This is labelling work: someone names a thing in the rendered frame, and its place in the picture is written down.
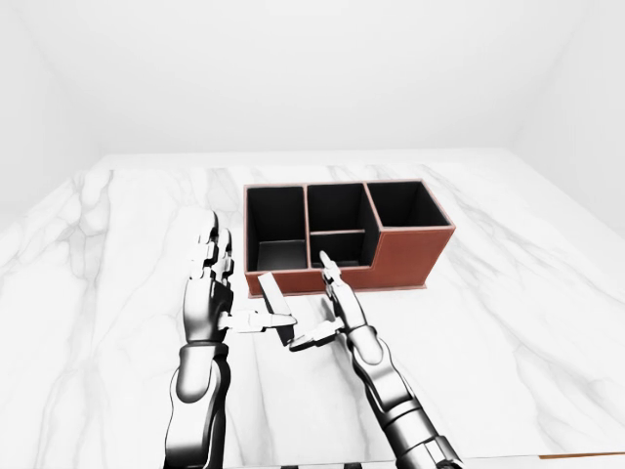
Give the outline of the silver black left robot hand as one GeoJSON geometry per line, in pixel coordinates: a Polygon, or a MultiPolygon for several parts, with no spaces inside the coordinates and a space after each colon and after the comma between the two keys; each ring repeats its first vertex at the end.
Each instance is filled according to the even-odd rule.
{"type": "Polygon", "coordinates": [[[227,229],[219,228],[219,219],[212,210],[204,216],[190,262],[183,316],[188,342],[221,342],[226,332],[259,333],[265,328],[268,313],[245,310],[233,313],[233,290],[229,277],[233,274],[232,238],[227,229]]]}

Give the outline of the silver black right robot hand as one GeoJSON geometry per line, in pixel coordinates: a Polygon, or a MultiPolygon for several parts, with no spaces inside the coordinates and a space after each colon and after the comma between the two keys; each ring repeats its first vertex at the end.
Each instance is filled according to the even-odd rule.
{"type": "Polygon", "coordinates": [[[345,333],[353,346],[365,359],[378,359],[379,347],[366,345],[363,335],[356,338],[355,332],[368,325],[365,314],[352,288],[342,280],[338,265],[330,259],[328,254],[321,250],[319,258],[323,265],[322,278],[325,283],[326,294],[331,300],[335,319],[324,321],[312,331],[293,339],[289,343],[291,352],[299,352],[311,346],[320,346],[338,333],[345,333]]]}

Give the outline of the red-brown desk caddy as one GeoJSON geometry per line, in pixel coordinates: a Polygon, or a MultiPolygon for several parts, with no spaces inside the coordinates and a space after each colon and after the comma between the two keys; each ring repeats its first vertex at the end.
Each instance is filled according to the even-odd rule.
{"type": "Polygon", "coordinates": [[[286,295],[323,292],[322,253],[354,290],[421,288],[454,231],[421,180],[247,186],[249,293],[266,272],[286,295]]]}

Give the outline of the thin brown wooden strip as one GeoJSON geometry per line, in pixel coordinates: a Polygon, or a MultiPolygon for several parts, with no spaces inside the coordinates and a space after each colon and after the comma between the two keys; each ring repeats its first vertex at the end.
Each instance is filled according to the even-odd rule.
{"type": "Polygon", "coordinates": [[[551,459],[571,459],[571,458],[601,457],[601,456],[625,456],[625,451],[544,454],[544,455],[538,455],[538,458],[541,460],[551,460],[551,459]]]}

